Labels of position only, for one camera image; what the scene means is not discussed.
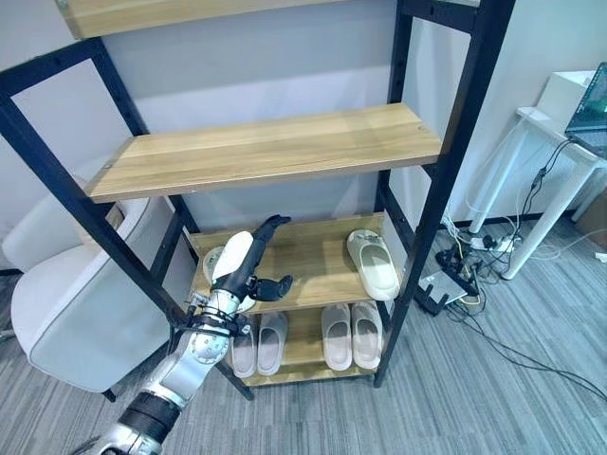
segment robotic arm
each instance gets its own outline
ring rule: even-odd
[[[209,297],[194,294],[175,351],[152,372],[137,397],[117,423],[93,446],[98,455],[159,455],[162,443],[179,414],[202,386],[207,373],[228,351],[230,337],[250,330],[236,315],[246,296],[276,301],[289,291],[293,278],[279,282],[255,276],[266,244],[276,228],[290,218],[274,215],[252,235],[239,232],[230,238],[213,272]],[[195,316],[196,307],[202,313]]]

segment laptop screen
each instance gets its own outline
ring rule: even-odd
[[[597,69],[566,131],[604,126],[607,129],[607,63]]]

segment wooden shelf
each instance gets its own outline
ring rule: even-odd
[[[76,38],[264,9],[339,1],[344,0],[56,0]]]
[[[278,280],[290,273],[294,277],[293,286],[284,299],[259,301],[249,312],[301,310],[369,300],[348,255],[345,239],[359,228],[380,233],[382,225],[383,213],[376,213],[279,227],[257,268],[257,275]],[[224,245],[237,231],[195,234],[192,236],[194,248],[200,258],[204,258],[209,250]],[[209,293],[210,284],[202,273],[202,261],[198,262],[193,287],[203,294]]]
[[[441,142],[405,104],[129,139],[95,202],[429,164]]]
[[[278,384],[288,384],[302,381],[318,381],[322,379],[336,379],[338,377],[362,376],[373,374],[375,370],[363,370],[353,365],[343,372],[335,372],[326,365],[299,365],[292,367],[281,367],[281,369],[272,376],[261,376],[254,374],[251,377],[243,379],[246,385],[256,386],[275,386]]]
[[[322,308],[285,312],[288,318],[283,366],[324,364]]]

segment chair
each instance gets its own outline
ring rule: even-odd
[[[164,198],[122,201],[120,208],[118,234],[151,266],[171,208]],[[44,373],[86,391],[109,391],[168,339],[164,315],[105,251],[81,241],[54,196],[38,203],[2,247],[24,272],[10,308],[15,334],[29,363]],[[180,304],[194,269],[180,239],[163,284]]]

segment shoe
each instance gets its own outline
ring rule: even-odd
[[[352,355],[355,363],[364,370],[379,365],[382,345],[381,317],[374,301],[352,305]]]
[[[215,270],[215,266],[217,265],[217,262],[219,261],[219,258],[221,257],[221,253],[224,251],[224,248],[222,246],[216,246],[215,248],[213,248],[211,251],[209,251],[206,256],[205,259],[202,260],[202,273],[204,274],[205,278],[207,279],[207,282],[209,282],[209,285],[212,285],[213,282],[213,272]],[[246,296],[242,303],[240,305],[238,305],[238,310],[236,310],[238,313],[243,313],[247,310],[250,310],[253,306],[255,306],[256,301],[253,300],[251,297]]]
[[[345,303],[322,310],[322,350],[331,370],[342,372],[352,364],[350,308]]]
[[[274,312],[262,315],[257,350],[257,372],[259,374],[272,376],[281,368],[287,325],[284,313]]]
[[[257,368],[257,317],[248,319],[250,331],[231,341],[231,365],[237,377],[249,377]]]
[[[350,233],[346,244],[369,297],[384,301],[395,299],[398,276],[383,239],[372,230],[358,229]]]

